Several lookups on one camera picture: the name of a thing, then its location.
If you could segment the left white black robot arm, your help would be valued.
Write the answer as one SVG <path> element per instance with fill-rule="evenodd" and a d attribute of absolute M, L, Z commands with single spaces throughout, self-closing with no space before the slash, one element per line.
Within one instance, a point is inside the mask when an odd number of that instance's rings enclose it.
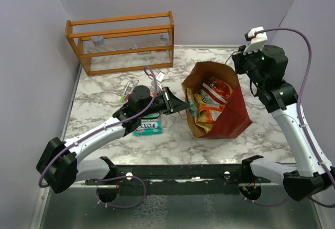
<path fill-rule="evenodd" d="M 82 180 L 112 183 L 116 172 L 109 160 L 99 158 L 85 162 L 84 159 L 107 143 L 132 133 L 150 114 L 170 115 L 188 108 L 189 104 L 176 97 L 168 87 L 159 93 L 151 93 L 144 85 L 135 87 L 128 101 L 99 126 L 68 140 L 55 137 L 48 141 L 36 165 L 41 175 L 39 187 L 50 187 L 54 193 L 61 193 Z"/>

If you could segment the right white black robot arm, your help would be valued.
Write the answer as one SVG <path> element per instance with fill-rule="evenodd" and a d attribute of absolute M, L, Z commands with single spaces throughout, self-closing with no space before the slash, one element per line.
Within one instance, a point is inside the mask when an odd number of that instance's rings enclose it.
<path fill-rule="evenodd" d="M 301 105 L 300 94 L 283 79 L 288 58 L 282 48 L 240 46 L 232 56 L 237 74 L 246 74 L 256 86 L 255 97 L 281 128 L 295 158 L 289 167 L 256 155 L 243 160 L 245 182 L 258 177 L 280 184 L 295 201 L 309 198 L 334 185 L 334 166 L 316 141 Z"/>

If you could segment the teal Fox's candy bag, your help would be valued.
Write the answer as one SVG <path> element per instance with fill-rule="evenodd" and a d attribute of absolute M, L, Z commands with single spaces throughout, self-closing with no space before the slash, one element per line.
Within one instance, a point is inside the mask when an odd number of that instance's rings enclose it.
<path fill-rule="evenodd" d="M 156 135 L 163 133 L 161 114 L 154 113 L 142 118 L 141 125 L 133 132 L 134 136 Z"/>

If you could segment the red white chips bag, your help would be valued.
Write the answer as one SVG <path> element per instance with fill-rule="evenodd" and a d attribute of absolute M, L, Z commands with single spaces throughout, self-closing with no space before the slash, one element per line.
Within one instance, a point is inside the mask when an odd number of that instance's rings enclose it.
<path fill-rule="evenodd" d="M 202 82 L 200 95 L 205 103 L 208 104 L 227 104 L 233 89 L 231 86 L 212 76 L 206 76 Z"/>

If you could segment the gold teal chips bag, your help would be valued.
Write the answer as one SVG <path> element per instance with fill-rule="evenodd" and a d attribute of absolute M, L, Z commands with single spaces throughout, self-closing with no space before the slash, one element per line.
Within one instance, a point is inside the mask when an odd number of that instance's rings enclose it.
<path fill-rule="evenodd" d="M 186 98 L 187 98 L 187 101 L 188 103 L 190 104 L 190 108 L 188 109 L 188 112 L 190 113 L 191 115 L 191 124 L 197 128 L 198 130 L 202 130 L 202 133 L 209 133 L 210 130 L 212 129 L 213 127 L 213 124 L 207 124 L 207 123 L 198 123 L 196 121 L 196 117 L 197 117 L 197 114 L 198 114 L 198 105 L 197 103 L 195 102 L 194 100 L 194 93 L 193 93 L 193 90 L 191 88 L 186 88 Z"/>

